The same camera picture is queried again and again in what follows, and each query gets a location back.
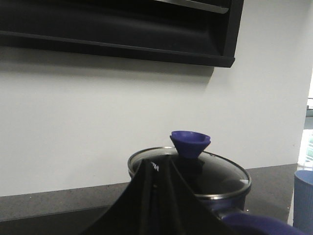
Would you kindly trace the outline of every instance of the pot rim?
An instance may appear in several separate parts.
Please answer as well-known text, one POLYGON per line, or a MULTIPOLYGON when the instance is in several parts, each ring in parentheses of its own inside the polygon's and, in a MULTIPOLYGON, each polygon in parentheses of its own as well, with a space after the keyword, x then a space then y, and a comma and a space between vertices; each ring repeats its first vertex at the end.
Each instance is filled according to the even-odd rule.
MULTIPOLYGON (((135 171, 133 170, 132 166, 131 166, 131 161, 133 160, 133 158, 135 156, 137 156, 138 154, 140 153, 143 153, 143 152, 146 152, 146 151, 150 151, 150 150, 154 150, 154 149, 165 149, 165 148, 175 148, 175 147, 171 147, 171 146, 163 146, 163 147, 153 147, 153 148, 147 148, 147 149, 143 149, 143 150, 140 150, 138 152, 135 152, 134 154, 132 154, 128 161, 127 161, 127 166, 128 166, 128 173, 131 177, 133 177, 135 175, 135 171)), ((230 197, 234 197, 234 196, 238 196, 240 194, 242 195, 247 195, 250 190, 251 190, 251 177, 249 175, 249 173, 244 169, 242 168, 240 165, 238 165, 237 163, 227 159, 227 158, 224 158, 222 156, 219 156, 219 155, 216 155, 214 153, 210 153, 210 152, 206 152, 206 151, 203 151, 203 153, 207 153, 207 154, 210 154, 210 155, 214 155, 215 157, 218 157, 218 158, 221 158, 231 164, 233 164, 234 166, 236 166, 237 168, 239 168, 240 170, 242 170, 245 175, 247 176, 248 178, 248 183, 241 189, 239 190, 236 190, 236 191, 233 191, 233 192, 228 192, 228 193, 223 193, 223 194, 196 194, 194 193, 194 195, 199 198, 199 199, 211 199, 211 200, 217 200, 217 199, 226 199, 226 198, 230 198, 230 197)))

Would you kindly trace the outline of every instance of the dark countertop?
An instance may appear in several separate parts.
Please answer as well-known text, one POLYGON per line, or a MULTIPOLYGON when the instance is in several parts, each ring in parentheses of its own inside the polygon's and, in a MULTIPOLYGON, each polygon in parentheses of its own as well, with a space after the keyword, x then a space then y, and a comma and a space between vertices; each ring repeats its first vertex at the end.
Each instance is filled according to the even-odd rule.
MULTIPOLYGON (((297 164, 248 169, 245 212, 287 222, 297 164)), ((0 234, 79 234, 105 212, 128 183, 0 197, 0 234)))

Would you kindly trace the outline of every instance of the blue container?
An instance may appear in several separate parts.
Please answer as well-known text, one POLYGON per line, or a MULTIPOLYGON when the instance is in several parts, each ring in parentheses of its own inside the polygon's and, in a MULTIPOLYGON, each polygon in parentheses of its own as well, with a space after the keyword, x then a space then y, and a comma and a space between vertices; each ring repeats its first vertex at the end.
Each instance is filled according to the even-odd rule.
POLYGON ((313 171, 294 174, 293 226, 313 235, 313 171))

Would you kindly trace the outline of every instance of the black shelf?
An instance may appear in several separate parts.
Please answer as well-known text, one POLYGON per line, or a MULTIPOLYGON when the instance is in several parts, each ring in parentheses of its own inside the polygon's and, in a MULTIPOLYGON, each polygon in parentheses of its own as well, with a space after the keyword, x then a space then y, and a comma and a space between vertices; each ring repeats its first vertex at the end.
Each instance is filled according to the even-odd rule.
POLYGON ((153 0, 2 0, 0 45, 231 67, 242 6, 218 14, 153 0))

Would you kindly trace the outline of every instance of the pot lid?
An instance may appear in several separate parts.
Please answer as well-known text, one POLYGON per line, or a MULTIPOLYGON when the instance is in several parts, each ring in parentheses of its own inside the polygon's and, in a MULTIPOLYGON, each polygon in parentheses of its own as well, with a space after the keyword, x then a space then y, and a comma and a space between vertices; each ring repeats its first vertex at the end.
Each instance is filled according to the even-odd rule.
POLYGON ((199 198, 222 199, 250 190, 250 176, 238 164, 209 152, 201 152, 198 158, 185 158, 174 147, 150 148, 133 154, 128 161, 129 173, 134 175, 142 159, 148 159, 157 170, 158 162, 164 157, 171 158, 199 198))

